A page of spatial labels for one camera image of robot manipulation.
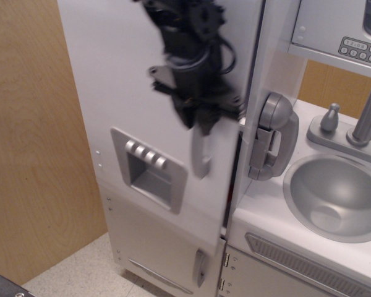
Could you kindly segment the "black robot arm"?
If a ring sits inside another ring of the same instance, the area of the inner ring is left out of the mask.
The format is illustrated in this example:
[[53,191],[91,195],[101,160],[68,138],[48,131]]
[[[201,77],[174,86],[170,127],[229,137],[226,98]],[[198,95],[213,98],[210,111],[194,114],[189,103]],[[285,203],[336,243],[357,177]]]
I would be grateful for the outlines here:
[[148,73],[157,92],[171,97],[183,124],[210,134],[221,117],[238,120],[242,104],[225,75],[236,52],[220,35],[224,7],[214,1],[142,1],[160,31],[165,65]]

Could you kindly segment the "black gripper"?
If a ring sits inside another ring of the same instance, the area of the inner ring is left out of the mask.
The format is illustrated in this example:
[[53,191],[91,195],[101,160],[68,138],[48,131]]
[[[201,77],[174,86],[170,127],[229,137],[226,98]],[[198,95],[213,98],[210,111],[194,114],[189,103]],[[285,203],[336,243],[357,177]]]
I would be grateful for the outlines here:
[[195,118],[203,136],[209,136],[220,117],[240,119],[244,104],[226,80],[235,61],[223,70],[209,72],[207,65],[152,66],[148,74],[156,91],[169,95],[183,124],[192,129]]

